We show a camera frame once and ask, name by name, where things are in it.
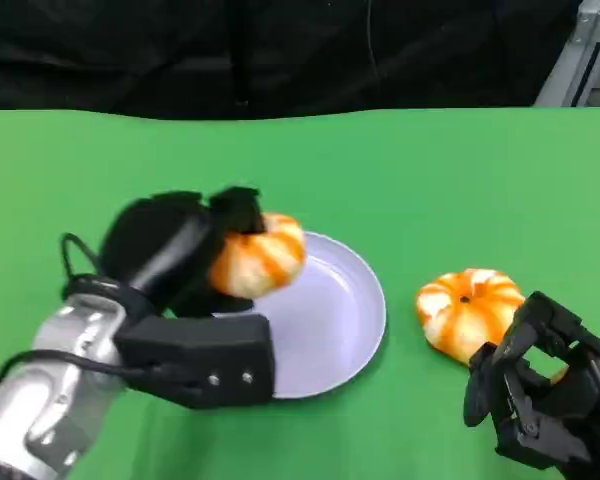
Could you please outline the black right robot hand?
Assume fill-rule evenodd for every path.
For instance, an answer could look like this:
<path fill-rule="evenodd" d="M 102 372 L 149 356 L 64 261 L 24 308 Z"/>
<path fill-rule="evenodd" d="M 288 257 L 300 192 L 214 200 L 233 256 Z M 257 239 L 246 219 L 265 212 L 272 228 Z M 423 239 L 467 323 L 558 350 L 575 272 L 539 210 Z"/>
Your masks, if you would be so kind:
<path fill-rule="evenodd" d="M 600 337 L 578 315 L 533 292 L 469 370 L 464 423 L 490 418 L 497 454 L 566 479 L 600 479 Z"/>

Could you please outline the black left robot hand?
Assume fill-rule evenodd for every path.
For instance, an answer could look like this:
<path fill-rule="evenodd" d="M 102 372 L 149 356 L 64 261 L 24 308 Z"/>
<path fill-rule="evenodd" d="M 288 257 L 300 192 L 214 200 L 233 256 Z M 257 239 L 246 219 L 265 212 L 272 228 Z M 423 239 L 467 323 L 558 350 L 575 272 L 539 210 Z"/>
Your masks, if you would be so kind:
<path fill-rule="evenodd" d="M 241 313 L 254 303 L 223 294 L 211 270 L 233 234 L 264 231 L 260 192 L 232 186 L 207 202 L 193 191 L 140 198 L 119 214 L 101 243 L 98 262 L 108 278 L 139 291 L 177 317 Z"/>

